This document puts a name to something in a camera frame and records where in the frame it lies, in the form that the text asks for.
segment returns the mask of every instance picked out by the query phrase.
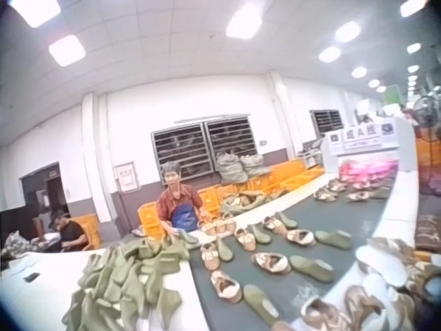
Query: bag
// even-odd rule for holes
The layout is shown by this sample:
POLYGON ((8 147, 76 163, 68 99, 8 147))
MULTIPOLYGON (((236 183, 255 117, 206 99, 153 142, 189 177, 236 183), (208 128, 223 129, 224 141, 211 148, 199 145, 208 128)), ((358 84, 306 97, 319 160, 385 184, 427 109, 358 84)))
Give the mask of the bag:
POLYGON ((220 212, 237 216, 265 203, 267 203, 267 197, 262 191, 242 191, 225 197, 220 204, 220 212))
POLYGON ((242 184, 248 181, 242 163, 234 154, 220 154, 216 160, 216 171, 222 177, 222 184, 242 184))
POLYGON ((243 165, 243 170, 249 177, 262 176, 271 172, 269 167, 263 166, 262 155, 247 155, 246 157, 240 157, 240 162, 243 165))

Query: short hair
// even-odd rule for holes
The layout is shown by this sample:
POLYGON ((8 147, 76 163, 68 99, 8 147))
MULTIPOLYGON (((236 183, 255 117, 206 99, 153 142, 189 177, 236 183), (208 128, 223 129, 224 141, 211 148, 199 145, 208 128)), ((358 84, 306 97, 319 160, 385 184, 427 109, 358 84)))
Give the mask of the short hair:
POLYGON ((167 172, 175 172, 177 174, 180 174, 181 166, 176 161, 165 162, 163 165, 163 174, 166 174, 167 172))

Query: framed sign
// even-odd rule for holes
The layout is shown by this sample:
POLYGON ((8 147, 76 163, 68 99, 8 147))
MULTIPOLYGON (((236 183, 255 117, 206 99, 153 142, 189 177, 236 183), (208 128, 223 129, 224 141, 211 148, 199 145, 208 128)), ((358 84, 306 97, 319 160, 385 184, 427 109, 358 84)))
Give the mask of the framed sign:
POLYGON ((130 193, 141 189, 136 178, 133 162, 117 165, 114 167, 114 171, 119 192, 130 193))

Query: conveyor belt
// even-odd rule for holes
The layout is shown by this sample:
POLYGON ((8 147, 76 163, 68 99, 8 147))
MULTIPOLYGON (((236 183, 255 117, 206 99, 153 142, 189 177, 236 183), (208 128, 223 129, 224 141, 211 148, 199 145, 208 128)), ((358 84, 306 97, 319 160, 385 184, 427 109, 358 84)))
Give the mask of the conveyor belt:
MULTIPOLYGON (((278 252, 290 257, 302 255, 311 259, 322 259, 333 266, 337 282, 354 262, 354 251, 372 237, 380 221, 385 200, 366 203, 347 203, 345 194, 333 203, 315 201, 313 197, 293 205, 284 211, 298 222, 298 228, 312 231, 343 230, 352 235, 353 250, 344 251, 317 243, 312 248, 298 248, 284 239, 271 234, 269 245, 258 245, 257 252, 278 252)), ((222 262, 220 269, 237 280, 242 286, 254 284, 269 296, 281 314, 281 319, 292 322, 300 316, 301 305, 311 296, 325 295, 333 286, 321 284, 295 272, 286 276, 268 274, 250 261, 251 252, 244 251, 233 236, 224 239, 233 250, 234 260, 222 262)), ((205 317, 211 331, 268 331, 260 317, 242 300, 231 304, 217 297, 210 281, 210 272, 204 268, 199 250, 191 253, 190 265, 205 317)))

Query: fluorescent light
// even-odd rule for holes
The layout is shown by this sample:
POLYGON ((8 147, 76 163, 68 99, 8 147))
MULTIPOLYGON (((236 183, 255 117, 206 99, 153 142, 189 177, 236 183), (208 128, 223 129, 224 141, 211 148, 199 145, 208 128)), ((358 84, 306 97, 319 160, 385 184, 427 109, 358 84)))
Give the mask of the fluorescent light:
POLYGON ((412 53, 414 53, 414 52, 417 52, 417 51, 419 51, 421 49, 421 44, 420 43, 414 43, 414 44, 412 44, 412 45, 410 45, 410 46, 407 46, 407 52, 409 53, 409 54, 412 54, 412 53))
POLYGON ((318 58, 322 62, 329 63, 338 59, 338 57, 340 57, 340 54, 341 51, 337 47, 331 46, 321 52, 318 58))
POLYGON ((262 17, 257 6, 247 3, 234 13, 227 26, 227 37, 251 39, 262 25, 262 17))
POLYGON ((419 66, 415 65, 415 66, 410 66, 407 68, 407 70, 409 71, 410 74, 413 74, 414 72, 417 72, 418 69, 420 69, 419 66))
POLYGON ((369 87, 370 88, 376 88, 377 86, 379 86, 380 85, 380 81, 378 80, 378 79, 372 79, 370 82, 369 82, 369 87))
POLYGON ((57 0, 11 0, 13 7, 31 28, 37 28, 61 12, 57 0))
POLYGON ((409 17, 412 14, 415 14, 417 11, 423 9, 425 4, 426 0, 408 0, 400 7, 401 16, 409 17))
POLYGON ((352 72, 352 77, 353 78, 361 78, 366 76, 367 70, 365 67, 358 67, 355 68, 352 72))
POLYGON ((66 67, 85 56, 84 47, 80 44, 78 38, 69 35, 49 46, 49 53, 55 61, 62 67, 66 67))
POLYGON ((342 43, 347 43, 356 38, 360 31, 360 26, 356 22, 350 21, 336 31, 336 39, 342 43))

